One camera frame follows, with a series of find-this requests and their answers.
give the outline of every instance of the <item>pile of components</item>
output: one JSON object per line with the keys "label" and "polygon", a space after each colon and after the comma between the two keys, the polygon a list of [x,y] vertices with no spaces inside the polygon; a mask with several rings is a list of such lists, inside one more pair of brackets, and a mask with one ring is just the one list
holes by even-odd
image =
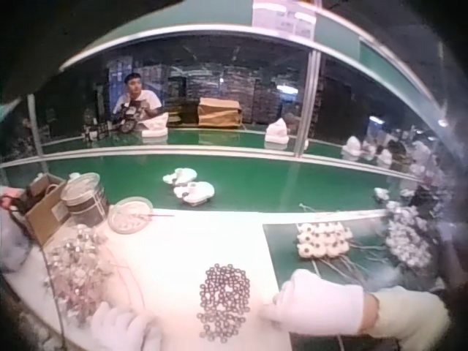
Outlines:
{"label": "pile of components", "polygon": [[416,207],[401,207],[389,201],[387,210],[388,237],[385,239],[390,252],[400,262],[411,268],[426,268],[432,261],[428,242],[421,236],[427,231],[427,221],[418,216]]}
{"label": "pile of components", "polygon": [[228,338],[239,334],[246,322],[245,313],[250,312],[250,281],[246,272],[233,265],[219,264],[206,271],[206,280],[200,285],[200,307],[204,313],[197,314],[203,324],[201,338],[225,344]]}
{"label": "pile of components", "polygon": [[112,270],[100,257],[105,237],[83,224],[76,231],[74,238],[46,252],[50,276],[44,284],[52,289],[61,314],[82,326],[105,301]]}
{"label": "pile of components", "polygon": [[176,168],[174,173],[165,175],[162,180],[174,186],[178,199],[191,206],[206,203],[214,196],[214,187],[206,181],[194,181],[197,172],[191,168]]}
{"label": "pile of components", "polygon": [[341,223],[305,223],[299,227],[298,253],[301,258],[335,258],[350,250],[350,228]]}
{"label": "pile of components", "polygon": [[400,197],[404,203],[389,201],[388,190],[375,188],[374,197],[377,202],[384,203],[388,212],[388,236],[385,243],[392,255],[406,266],[414,269],[424,269],[434,261],[431,254],[431,244],[428,239],[428,222],[420,217],[417,203],[418,192],[403,189]]}

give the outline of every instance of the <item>green conveyor belt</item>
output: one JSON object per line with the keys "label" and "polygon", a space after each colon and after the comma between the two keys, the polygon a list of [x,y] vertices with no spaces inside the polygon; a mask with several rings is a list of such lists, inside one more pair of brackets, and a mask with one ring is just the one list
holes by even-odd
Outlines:
{"label": "green conveyor belt", "polygon": [[[198,180],[214,185],[215,197],[200,210],[301,212],[300,203],[316,211],[376,208],[374,187],[397,188],[399,179],[339,167],[223,156],[98,156],[47,162],[62,178],[72,172],[101,175],[110,202],[129,196],[147,197],[157,208],[186,208],[162,176],[177,167],[197,171]],[[26,186],[39,164],[5,169],[12,186]]]}

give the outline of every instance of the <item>white component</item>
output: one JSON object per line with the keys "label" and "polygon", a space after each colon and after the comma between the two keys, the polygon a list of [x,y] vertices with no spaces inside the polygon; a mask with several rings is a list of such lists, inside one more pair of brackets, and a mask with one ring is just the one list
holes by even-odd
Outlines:
{"label": "white component", "polygon": [[287,144],[290,138],[287,136],[287,126],[283,118],[272,123],[266,129],[265,142]]}
{"label": "white component", "polygon": [[334,229],[334,231],[335,231],[336,233],[341,233],[341,234],[342,234],[342,233],[344,233],[344,226],[343,226],[340,222],[337,222],[337,223],[335,224],[335,229]]}
{"label": "white component", "polygon": [[336,243],[336,236],[334,233],[325,233],[322,235],[322,237],[323,237],[323,242],[326,245],[332,245]]}
{"label": "white component", "polygon": [[310,244],[313,242],[312,234],[307,232],[302,232],[297,236],[300,244]]}
{"label": "white component", "polygon": [[352,237],[353,237],[352,231],[351,231],[350,228],[347,227],[346,230],[344,231],[344,238],[345,238],[346,240],[349,240],[349,239],[351,239]]}
{"label": "white component", "polygon": [[206,181],[190,182],[174,188],[175,195],[192,206],[200,205],[214,196],[214,187]]}
{"label": "white component", "polygon": [[416,206],[411,206],[411,207],[407,207],[408,211],[411,213],[411,215],[413,217],[416,217],[419,215],[419,212],[418,212],[418,209],[416,208]]}
{"label": "white component", "polygon": [[166,124],[167,124],[168,119],[169,119],[169,113],[163,113],[162,115],[159,115],[150,119],[146,119],[145,121],[140,121],[139,123],[143,124],[149,130],[157,131],[157,130],[166,129],[167,131]]}
{"label": "white component", "polygon": [[401,197],[413,197],[415,196],[415,191],[409,190],[409,189],[403,189],[400,191],[400,196]]}
{"label": "white component", "polygon": [[350,245],[346,240],[340,240],[338,241],[338,248],[340,254],[346,254],[350,250]]}
{"label": "white component", "polygon": [[325,223],[325,233],[333,234],[335,232],[335,225],[333,223]]}
{"label": "white component", "polygon": [[359,156],[361,154],[361,142],[357,137],[351,136],[346,142],[346,145],[343,146],[343,150],[349,154]]}
{"label": "white component", "polygon": [[90,140],[97,140],[97,132],[96,131],[89,132],[89,139]]}
{"label": "white component", "polygon": [[167,135],[167,128],[142,130],[142,137],[164,137]]}
{"label": "white component", "polygon": [[304,223],[299,227],[299,230],[301,233],[315,233],[315,230],[317,229],[317,226],[314,224],[309,224],[309,223]]}
{"label": "white component", "polygon": [[311,244],[298,244],[298,253],[302,258],[312,258],[314,248]]}
{"label": "white component", "polygon": [[315,231],[317,234],[325,234],[327,231],[327,225],[325,223],[319,223],[317,226],[317,230]]}
{"label": "white component", "polygon": [[346,240],[344,237],[344,230],[342,232],[335,232],[335,237],[337,241]]}
{"label": "white component", "polygon": [[395,213],[397,208],[400,208],[400,203],[397,203],[396,201],[388,201],[386,208],[389,210],[391,213]]}
{"label": "white component", "polygon": [[172,184],[176,186],[184,186],[191,181],[194,181],[197,177],[197,172],[192,168],[176,168],[173,174],[168,174],[162,177],[162,180],[166,184]]}
{"label": "white component", "polygon": [[386,238],[385,243],[388,247],[393,248],[396,246],[396,242],[392,238]]}
{"label": "white component", "polygon": [[409,172],[413,174],[416,177],[421,177],[424,174],[425,167],[422,165],[419,165],[418,163],[413,163],[412,165],[409,166]]}
{"label": "white component", "polygon": [[338,243],[333,243],[327,246],[327,256],[330,258],[338,257],[340,255],[340,249]]}
{"label": "white component", "polygon": [[383,188],[374,188],[375,197],[381,201],[388,201],[388,190]]}
{"label": "white component", "polygon": [[392,153],[384,148],[382,153],[377,157],[377,166],[382,168],[390,168],[392,161]]}
{"label": "white component", "polygon": [[361,143],[357,137],[352,136],[348,139],[346,145],[341,148],[341,155],[347,161],[358,161],[361,155]]}
{"label": "white component", "polygon": [[327,255],[327,247],[322,244],[322,243],[315,243],[313,244],[314,251],[312,252],[312,255],[315,258],[322,258]]}

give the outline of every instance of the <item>man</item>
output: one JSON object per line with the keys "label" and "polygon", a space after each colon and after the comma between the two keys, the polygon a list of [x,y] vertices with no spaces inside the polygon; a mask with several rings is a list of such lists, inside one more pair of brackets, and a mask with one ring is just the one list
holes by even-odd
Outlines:
{"label": "man", "polygon": [[158,109],[162,106],[158,96],[151,90],[142,90],[141,76],[130,73],[124,79],[128,93],[118,98],[113,114],[125,110],[126,115],[140,113],[139,119],[153,118],[159,115]]}

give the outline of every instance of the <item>glass partition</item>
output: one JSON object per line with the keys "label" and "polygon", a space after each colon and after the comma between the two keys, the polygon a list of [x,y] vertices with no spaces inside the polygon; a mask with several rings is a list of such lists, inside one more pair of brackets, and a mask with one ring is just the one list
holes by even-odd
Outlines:
{"label": "glass partition", "polygon": [[[142,145],[293,151],[308,54],[279,39],[216,33],[149,39],[100,53],[37,92],[39,126],[50,128],[44,153]],[[168,133],[147,122],[152,116],[146,114],[135,117],[132,132],[122,130],[130,117],[121,97],[126,99],[125,77],[132,72],[141,76],[143,93],[160,101]]]}
{"label": "glass partition", "polygon": [[[26,98],[0,122],[0,163],[18,161],[37,155],[32,136]],[[41,135],[48,130],[41,129]]]}
{"label": "glass partition", "polygon": [[309,130],[314,139],[306,154],[423,177],[437,138],[379,83],[323,54],[315,104],[317,122]]}

